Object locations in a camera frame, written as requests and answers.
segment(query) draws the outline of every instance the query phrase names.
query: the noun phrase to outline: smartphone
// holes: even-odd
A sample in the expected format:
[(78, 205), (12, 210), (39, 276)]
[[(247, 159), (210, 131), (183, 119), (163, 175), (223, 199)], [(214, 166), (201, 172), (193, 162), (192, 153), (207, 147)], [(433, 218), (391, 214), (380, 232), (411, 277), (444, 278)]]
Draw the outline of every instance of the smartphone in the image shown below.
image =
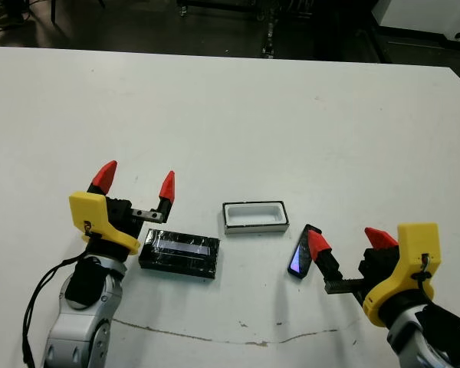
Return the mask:
[(304, 278), (308, 274), (308, 269), (312, 263), (312, 255), (308, 248), (308, 232), (312, 230), (322, 234), (322, 231), (315, 226), (306, 224), (298, 239), (297, 246), (294, 249), (288, 272), (297, 278)]

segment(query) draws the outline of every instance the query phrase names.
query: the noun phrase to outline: table surface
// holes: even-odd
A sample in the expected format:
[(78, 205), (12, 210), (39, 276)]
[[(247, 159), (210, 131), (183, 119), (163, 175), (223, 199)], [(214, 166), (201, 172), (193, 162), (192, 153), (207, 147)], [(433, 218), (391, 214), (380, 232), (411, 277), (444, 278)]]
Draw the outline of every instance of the table surface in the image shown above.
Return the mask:
[[(221, 239), (214, 281), (127, 262), (107, 367), (397, 366), (386, 330), (314, 265), (305, 223), (347, 277), (363, 228), (437, 222), (435, 300), (460, 314), (460, 80), (448, 68), (0, 48), (0, 366), (21, 364), (39, 278), (84, 249), (67, 197), (118, 161), (110, 191), (150, 209), (176, 172), (175, 232)], [(283, 200), (284, 234), (223, 232), (223, 202)], [(150, 226), (146, 225), (140, 238)], [(71, 267), (37, 300), (39, 362)]]

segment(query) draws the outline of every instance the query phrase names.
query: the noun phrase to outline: scratch mark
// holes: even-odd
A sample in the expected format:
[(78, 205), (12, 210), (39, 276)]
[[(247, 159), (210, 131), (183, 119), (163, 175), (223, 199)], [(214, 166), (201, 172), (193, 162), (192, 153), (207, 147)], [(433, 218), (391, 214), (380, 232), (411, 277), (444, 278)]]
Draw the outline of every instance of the scratch mark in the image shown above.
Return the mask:
[(257, 347), (268, 347), (268, 341), (261, 341), (260, 343), (256, 343), (255, 341), (248, 341), (245, 345), (255, 345)]
[(331, 330), (322, 330), (322, 331), (317, 331), (317, 332), (301, 333), (300, 335), (293, 336), (293, 337), (290, 337), (290, 338), (288, 338), (286, 340), (282, 340), (282, 341), (264, 341), (263, 340), (261, 342), (247, 341), (247, 342), (242, 343), (242, 342), (238, 342), (238, 341), (229, 341), (229, 340), (213, 340), (213, 339), (207, 339), (207, 338), (199, 337), (199, 336), (186, 335), (184, 333), (177, 333), (177, 332), (172, 332), (172, 331), (158, 330), (158, 329), (152, 328), (150, 326), (144, 327), (144, 326), (139, 326), (137, 324), (130, 324), (129, 322), (125, 322), (123, 320), (118, 320), (116, 318), (113, 318), (113, 321), (115, 321), (115, 322), (117, 322), (119, 324), (123, 324), (124, 326), (136, 328), (138, 330), (157, 332), (157, 333), (160, 333), (160, 334), (166, 334), (166, 335), (177, 336), (177, 337), (185, 337), (185, 338), (188, 338), (188, 339), (205, 341), (205, 342), (208, 342), (208, 343), (230, 343), (232, 345), (252, 345), (252, 346), (255, 346), (255, 347), (268, 347), (269, 344), (288, 343), (288, 342), (290, 342), (292, 340), (296, 340), (296, 339), (299, 339), (301, 337), (314, 336), (314, 335), (318, 335), (318, 334), (325, 334), (325, 333), (339, 331), (338, 329), (333, 328)]
[(150, 326), (138, 326), (137, 324), (130, 324), (128, 322), (124, 322), (123, 320), (117, 320), (116, 318), (113, 318), (117, 323), (123, 324), (125, 326), (137, 328), (140, 330), (147, 330), (147, 331), (152, 331), (152, 332), (159, 332), (161, 334), (166, 334), (166, 335), (172, 335), (172, 336), (178, 336), (178, 337), (187, 337), (188, 339), (194, 339), (194, 340), (201, 340), (201, 341), (213, 341), (212, 339), (205, 339), (204, 337), (198, 337), (198, 336), (192, 336), (192, 335), (186, 335), (184, 333), (177, 333), (177, 332), (171, 332), (171, 331), (164, 331), (164, 330), (157, 330), (156, 328), (152, 328)]
[(299, 339), (300, 337), (313, 336), (313, 335), (323, 334), (324, 332), (337, 332), (337, 331), (338, 331), (337, 328), (333, 328), (331, 330), (322, 330), (322, 331), (317, 331), (317, 332), (301, 333), (300, 335), (290, 337), (289, 339), (278, 341), (278, 343), (287, 343), (288, 341)]

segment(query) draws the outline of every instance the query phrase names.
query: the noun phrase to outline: white cabinet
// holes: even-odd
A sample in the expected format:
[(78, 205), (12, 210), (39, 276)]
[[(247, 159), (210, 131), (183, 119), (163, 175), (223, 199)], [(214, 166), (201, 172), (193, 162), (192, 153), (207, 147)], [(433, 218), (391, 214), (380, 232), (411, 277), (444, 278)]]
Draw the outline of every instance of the white cabinet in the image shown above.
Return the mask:
[(379, 0), (373, 9), (379, 25), (440, 33), (460, 33), (460, 0)]

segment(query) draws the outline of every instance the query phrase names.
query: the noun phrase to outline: dark floor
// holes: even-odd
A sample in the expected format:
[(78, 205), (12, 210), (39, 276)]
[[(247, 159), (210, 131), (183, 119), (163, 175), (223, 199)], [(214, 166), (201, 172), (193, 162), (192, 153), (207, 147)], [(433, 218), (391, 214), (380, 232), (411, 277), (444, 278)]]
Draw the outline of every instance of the dark floor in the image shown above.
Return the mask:
[[(105, 9), (97, 0), (57, 1), (56, 26), (50, 1), (39, 0), (26, 25), (0, 32), (0, 46), (259, 58), (267, 30), (265, 20), (231, 11), (189, 8), (181, 18), (175, 0), (104, 0)], [(312, 21), (283, 20), (275, 27), (274, 57), (380, 62), (364, 29), (348, 25), (331, 38)], [(394, 64), (446, 66), (460, 77), (460, 51), (412, 38), (379, 41)], [(324, 44), (333, 57), (317, 52)]]

